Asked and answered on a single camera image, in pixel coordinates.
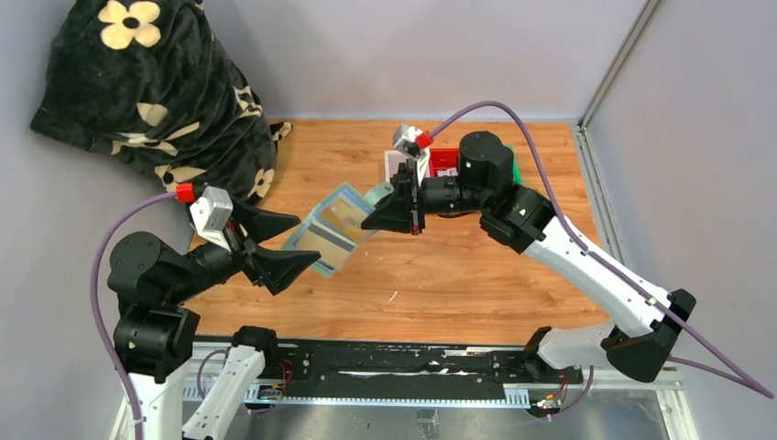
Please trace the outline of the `gold card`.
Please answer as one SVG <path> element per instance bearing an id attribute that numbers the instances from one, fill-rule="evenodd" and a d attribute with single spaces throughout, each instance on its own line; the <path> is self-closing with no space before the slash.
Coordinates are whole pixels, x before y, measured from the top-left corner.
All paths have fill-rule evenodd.
<path id="1" fill-rule="evenodd" d="M 360 205 L 345 194 L 338 194 L 322 207 L 320 222 L 353 242 L 369 238 L 371 231 L 361 227 L 367 217 Z"/>

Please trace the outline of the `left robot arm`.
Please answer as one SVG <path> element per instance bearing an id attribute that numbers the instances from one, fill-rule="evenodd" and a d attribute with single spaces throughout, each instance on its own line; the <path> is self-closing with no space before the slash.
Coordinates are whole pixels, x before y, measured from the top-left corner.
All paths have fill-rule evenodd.
<path id="1" fill-rule="evenodd" d="M 136 439 L 222 439 L 249 386 L 280 364 L 275 331 L 252 325 L 234 333 L 224 366 L 191 416 L 182 409 L 200 317 L 184 304 L 238 273 L 279 293 L 320 255 L 310 250 L 270 250 L 262 242 L 299 222 L 293 215 L 240 209 L 225 223 L 227 244 L 201 245 L 182 254 L 157 236 L 138 231 L 114 246 L 107 284 L 117 297 L 119 320 L 102 332 L 125 391 Z"/>

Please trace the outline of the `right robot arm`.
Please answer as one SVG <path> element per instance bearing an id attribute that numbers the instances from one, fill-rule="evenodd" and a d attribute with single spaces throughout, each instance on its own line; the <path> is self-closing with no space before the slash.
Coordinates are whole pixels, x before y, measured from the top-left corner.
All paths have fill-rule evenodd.
<path id="1" fill-rule="evenodd" d="M 610 366 L 632 380 L 654 381 L 695 297 L 641 279 L 558 214 L 548 198 L 517 183 L 514 153 L 496 135 L 465 135 L 453 176 L 427 175 L 431 142 L 417 127 L 396 130 L 393 146 L 405 160 L 391 177 L 391 192 L 361 226 L 418 235 L 427 215 L 479 213 L 490 238 L 562 275 L 608 315 L 605 324 L 538 329 L 519 356 L 520 370 L 547 380 L 573 366 Z"/>

